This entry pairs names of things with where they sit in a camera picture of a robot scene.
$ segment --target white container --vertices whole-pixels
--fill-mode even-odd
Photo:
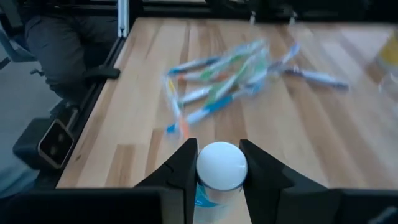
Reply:
[[[214,142],[199,153],[197,174],[194,221],[211,223],[227,214],[229,205],[242,191],[248,164],[233,144]]]

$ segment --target person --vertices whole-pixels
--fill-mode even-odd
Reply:
[[[49,14],[45,12],[49,2],[55,0],[16,2],[25,26],[25,39],[30,52],[41,64],[50,89],[70,103],[79,104],[88,91],[83,82],[87,69],[84,43],[98,44],[110,51],[118,37],[117,17],[74,16],[67,11],[62,15]],[[31,189],[38,175],[36,170],[12,155],[11,149],[9,151],[0,155],[0,223],[9,199]]]

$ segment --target black device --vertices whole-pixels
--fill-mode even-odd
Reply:
[[[255,224],[398,223],[398,191],[328,189],[248,140],[243,189]],[[8,223],[191,224],[197,140],[188,139],[155,172],[131,189],[32,191],[10,202]]]

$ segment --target wooden table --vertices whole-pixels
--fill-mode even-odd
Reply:
[[[375,25],[138,19],[115,65],[121,77],[105,84],[58,187],[136,185],[181,144],[164,134],[173,122],[162,92],[165,72],[265,37],[274,58],[298,42],[300,55],[292,63],[348,80],[351,90],[284,77],[195,125],[200,147],[249,139],[325,186],[396,189],[398,118],[392,100],[378,92],[384,72],[375,63],[391,31]],[[243,194],[240,200],[222,223],[249,223]]]

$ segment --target gray floor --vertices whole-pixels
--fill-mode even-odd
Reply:
[[[0,45],[0,60],[6,53]],[[13,63],[0,70],[0,155],[12,146],[34,117],[48,116],[60,98],[49,90],[44,77],[29,72],[36,62]]]

